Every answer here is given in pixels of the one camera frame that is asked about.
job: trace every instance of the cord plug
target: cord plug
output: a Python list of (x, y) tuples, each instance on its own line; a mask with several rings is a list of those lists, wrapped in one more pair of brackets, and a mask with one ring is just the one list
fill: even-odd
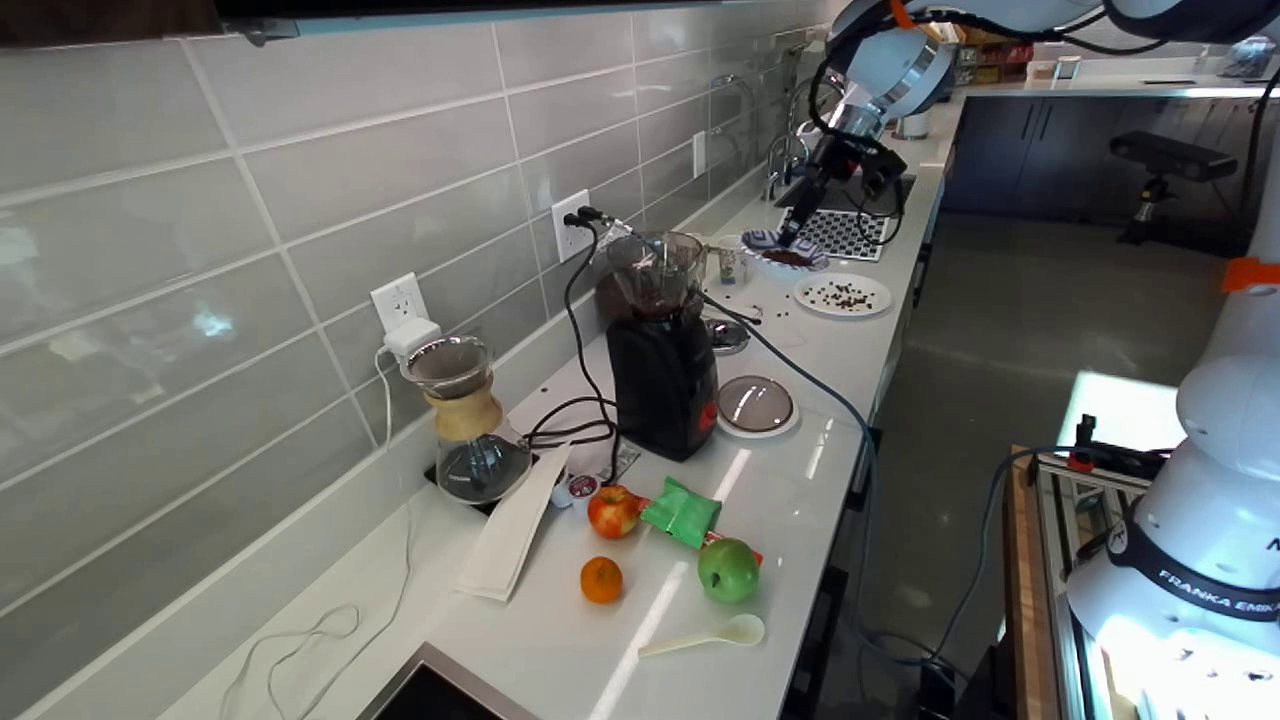
[(407, 366), (422, 354), (440, 343), (440, 326), (422, 319), (422, 317), (410, 317), (410, 319), (401, 319), (386, 337), (384, 337), (384, 349), (396, 357), (396, 369), (407, 384), (421, 384)]

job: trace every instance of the white robot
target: white robot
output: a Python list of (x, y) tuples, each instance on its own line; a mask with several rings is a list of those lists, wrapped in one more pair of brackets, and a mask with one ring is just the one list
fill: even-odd
[[(1096, 0), (924, 0), (902, 13), (1053, 33), (1096, 13)], [(1102, 13), (1133, 37), (1231, 46), (1273, 25), (1280, 0), (1109, 0)], [(806, 200), (794, 192), (787, 211), (792, 233), (816, 210), (825, 167), (856, 156), (893, 172), (872, 134), (926, 108), (952, 73), (952, 48), (886, 16), (856, 0), (830, 29), (825, 70), (844, 70), (844, 98), (826, 118), (810, 99), (825, 145), (806, 166)], [(1113, 660), (1136, 655), (1143, 684), (1162, 679), (1174, 716), (1280, 716), (1280, 172), (1267, 175), (1246, 256), (1229, 264), (1229, 287), (1210, 343), (1180, 384), (1188, 440), (1109, 553), (1069, 581), (1076, 619)]]

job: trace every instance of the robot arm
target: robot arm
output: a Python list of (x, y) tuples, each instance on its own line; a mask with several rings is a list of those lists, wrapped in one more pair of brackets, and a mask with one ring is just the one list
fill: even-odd
[[(955, 19), (1000, 29), (1008, 37), (1053, 42), (1056, 29), (1076, 25), (1091, 13), (1136, 37), (1157, 42), (1241, 42), (1262, 29), (1277, 0), (910, 0), (907, 13), (921, 19)], [(778, 245), (787, 248), (806, 216), (825, 205), (826, 186), (859, 186), (859, 195), (886, 195), (886, 216), (899, 216), (902, 161), (874, 139), (883, 119), (902, 119), (936, 104), (952, 85), (955, 48), (930, 46), (924, 33), (897, 29), (883, 0), (850, 0), (830, 19), (830, 46), (806, 88), (806, 127), (816, 137), (803, 148), (803, 167), (778, 195), (787, 210)], [(820, 108), (820, 85), (837, 79), (837, 108)]]

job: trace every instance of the black coffee maker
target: black coffee maker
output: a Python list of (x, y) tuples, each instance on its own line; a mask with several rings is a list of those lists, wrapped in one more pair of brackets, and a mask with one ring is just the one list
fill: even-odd
[(715, 354), (698, 319), (698, 245), (629, 233), (605, 248), (594, 308), (629, 440), (689, 461), (715, 434)]

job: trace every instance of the floor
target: floor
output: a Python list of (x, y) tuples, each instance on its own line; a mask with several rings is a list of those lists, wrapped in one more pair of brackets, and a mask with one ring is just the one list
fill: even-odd
[(1079, 369), (1174, 384), (1215, 319), (1220, 260), (1115, 245), (1113, 227), (944, 216), (924, 306), (883, 402), (872, 512), (837, 539), (846, 588), (820, 716), (917, 716), (917, 671), (869, 654), (863, 628), (936, 645), (971, 671), (1000, 636), (1000, 507), (981, 528), (990, 468), (1013, 446), (1053, 446)]

